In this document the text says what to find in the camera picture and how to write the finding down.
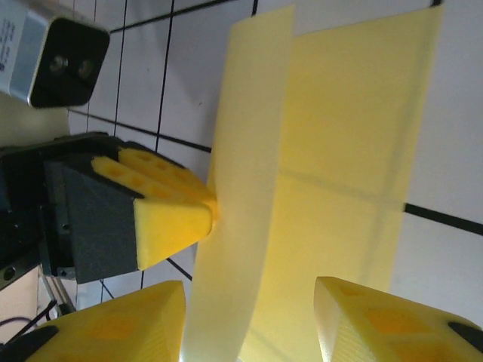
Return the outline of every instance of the cable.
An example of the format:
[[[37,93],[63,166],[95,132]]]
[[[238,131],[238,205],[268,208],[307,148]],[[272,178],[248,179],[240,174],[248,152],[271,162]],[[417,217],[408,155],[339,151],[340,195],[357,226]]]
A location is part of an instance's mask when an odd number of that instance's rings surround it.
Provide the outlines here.
[[[57,301],[53,300],[50,303],[48,303],[47,307],[41,311],[40,313],[37,314],[37,317],[33,318],[24,328],[22,328],[15,336],[13,336],[8,342],[12,343],[15,339],[18,337],[22,336],[25,332],[27,332],[30,328],[34,327],[37,322],[39,322],[43,317],[45,317],[49,311],[52,310],[53,307],[57,305]]]
[[[13,322],[30,323],[30,322],[32,322],[32,320],[30,318],[26,318],[26,317],[12,317],[12,318],[5,319],[4,321],[1,321],[0,327],[3,327],[5,324],[10,324],[10,323],[13,323]]]

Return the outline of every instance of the tile grout line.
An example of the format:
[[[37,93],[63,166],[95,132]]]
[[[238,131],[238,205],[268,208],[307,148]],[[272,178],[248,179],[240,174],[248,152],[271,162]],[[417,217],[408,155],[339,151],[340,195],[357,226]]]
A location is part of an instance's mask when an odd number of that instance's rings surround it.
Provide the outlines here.
[[[128,13],[128,0],[124,1],[124,19],[122,21],[123,26],[126,25],[126,14]],[[116,128],[118,125],[118,114],[119,114],[119,94],[121,92],[121,73],[122,73],[122,56],[124,55],[124,40],[126,31],[122,30],[121,39],[121,57],[119,59],[119,74],[118,74],[118,91],[115,98],[115,114],[114,114],[114,136]]]
[[[483,236],[483,224],[479,222],[474,222],[457,216],[452,216],[447,213],[440,213],[439,211],[426,209],[425,207],[413,204],[405,204],[404,212],[413,216],[418,216],[422,219],[427,219],[446,226],[451,226],[459,230],[463,230],[465,232],[471,232],[473,234]]]
[[[127,26],[124,24],[124,26],[121,27],[121,28],[117,28],[117,29],[111,30],[111,34],[114,34],[114,33],[117,33],[117,32],[121,32],[123,30],[129,30],[129,29],[133,29],[133,28],[138,28],[138,27],[143,26],[143,25],[146,25],[146,24],[156,23],[158,21],[166,20],[169,17],[171,17],[171,15],[173,17],[177,17],[179,15],[189,14],[189,13],[192,13],[194,11],[203,10],[203,9],[207,9],[207,8],[212,8],[213,6],[216,6],[216,5],[221,5],[221,4],[224,4],[226,2],[234,2],[234,1],[237,1],[237,0],[213,0],[211,2],[205,2],[203,4],[198,4],[198,5],[190,6],[188,8],[184,8],[184,9],[172,11],[169,14],[158,15],[157,17],[152,17],[152,18],[147,19],[147,20],[138,21],[136,23],[132,23],[132,24],[129,24]]]
[[[254,0],[254,6],[251,10],[251,16],[257,15],[257,10],[258,10],[258,0]]]
[[[75,281],[75,310],[78,311],[78,284]]]
[[[96,12],[97,12],[97,0],[94,1],[94,22],[96,22]],[[89,113],[91,113],[91,100],[89,100],[88,102],[88,121],[85,124],[86,132],[88,132],[88,129],[89,129]]]
[[[105,290],[106,290],[106,292],[107,292],[107,293],[109,294],[109,296],[111,297],[111,299],[114,299],[113,294],[111,293],[111,291],[109,290],[109,288],[108,288],[108,287],[106,287],[106,285],[104,284],[104,279],[101,279],[99,282],[100,282],[100,285],[102,285],[103,290],[105,289]]]
[[[104,299],[104,286],[103,286],[103,279],[101,279],[99,281],[100,283],[100,302],[99,303],[102,303],[103,302],[103,299]]]
[[[172,260],[172,258],[167,258],[166,259],[173,267],[175,267],[175,269],[177,269],[182,275],[184,275],[187,279],[189,279],[189,281],[192,281],[193,280],[193,276],[187,272],[186,270],[184,270],[184,268],[182,268],[177,262],[175,262],[174,260]]]
[[[78,115],[87,115],[85,112],[79,111],[79,110],[76,110],[76,109],[72,109],[71,112],[78,114]],[[97,119],[98,121],[109,123],[109,124],[115,124],[115,122],[113,120],[108,119],[108,118],[104,118],[104,117],[100,117],[98,115],[89,115],[89,117]],[[117,125],[121,126],[121,127],[125,127],[129,130],[135,130],[136,132],[144,133],[144,134],[147,134],[147,135],[150,135],[150,136],[153,136],[153,137],[159,137],[162,140],[171,141],[172,143],[178,143],[180,145],[190,147],[192,149],[197,149],[199,151],[211,153],[211,147],[203,146],[203,145],[200,145],[198,143],[193,143],[193,142],[190,142],[190,141],[181,140],[179,138],[171,137],[171,136],[161,134],[161,133],[156,133],[156,132],[153,132],[151,130],[144,130],[143,128],[131,126],[130,124],[126,124],[126,123],[122,123],[122,122],[117,122]]]
[[[169,57],[169,46],[171,43],[171,33],[173,32],[173,12],[174,12],[174,0],[171,0],[171,11],[169,16],[169,29],[168,29],[168,40],[166,42],[166,53],[165,53],[165,68],[163,71],[163,83],[161,88],[161,99],[159,100],[159,114],[158,114],[158,131],[156,132],[156,146],[155,150],[158,151],[159,147],[159,132],[161,130],[161,117],[163,110],[163,101],[165,100],[165,89],[166,89],[166,73],[168,72],[168,57]],[[141,287],[144,288],[144,271],[141,272]]]

